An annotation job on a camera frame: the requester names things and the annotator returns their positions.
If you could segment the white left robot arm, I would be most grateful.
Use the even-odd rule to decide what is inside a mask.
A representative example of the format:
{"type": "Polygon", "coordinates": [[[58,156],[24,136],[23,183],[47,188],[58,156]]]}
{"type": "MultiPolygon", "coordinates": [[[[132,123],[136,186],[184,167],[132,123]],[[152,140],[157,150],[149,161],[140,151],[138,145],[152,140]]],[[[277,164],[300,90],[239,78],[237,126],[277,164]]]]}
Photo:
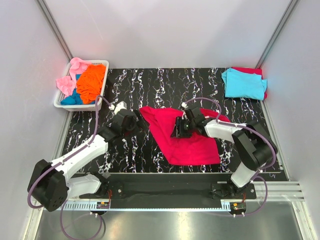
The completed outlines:
{"type": "Polygon", "coordinates": [[[67,154],[52,160],[38,161],[28,187],[27,202],[31,208],[45,208],[53,212],[67,200],[83,195],[103,198],[109,190],[109,177],[98,172],[87,172],[76,177],[81,168],[108,152],[109,147],[125,137],[149,129],[139,110],[121,109],[110,126],[96,128],[94,134],[67,154]]]}

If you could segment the magenta t shirt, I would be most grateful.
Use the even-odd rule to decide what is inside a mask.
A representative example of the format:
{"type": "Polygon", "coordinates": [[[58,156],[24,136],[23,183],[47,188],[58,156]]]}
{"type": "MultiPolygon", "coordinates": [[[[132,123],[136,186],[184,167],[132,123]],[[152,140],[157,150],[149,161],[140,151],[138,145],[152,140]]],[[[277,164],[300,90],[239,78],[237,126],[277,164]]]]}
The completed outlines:
{"type": "Polygon", "coordinates": [[[171,137],[176,118],[183,112],[174,108],[139,109],[149,123],[149,130],[168,163],[176,166],[215,165],[220,163],[216,140],[193,133],[190,138],[171,137]]]}

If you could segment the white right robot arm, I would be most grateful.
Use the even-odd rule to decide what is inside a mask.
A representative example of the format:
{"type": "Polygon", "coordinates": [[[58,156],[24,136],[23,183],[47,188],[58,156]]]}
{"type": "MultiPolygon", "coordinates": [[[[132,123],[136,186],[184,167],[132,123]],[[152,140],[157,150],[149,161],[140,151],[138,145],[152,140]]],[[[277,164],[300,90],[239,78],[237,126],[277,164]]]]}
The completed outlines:
{"type": "Polygon", "coordinates": [[[278,149],[271,137],[256,121],[232,123],[205,116],[199,107],[181,104],[183,114],[177,117],[171,136],[190,138],[197,133],[206,138],[218,138],[234,144],[240,164],[226,183],[211,185],[214,199],[240,198],[248,185],[263,169],[272,166],[278,149]]]}

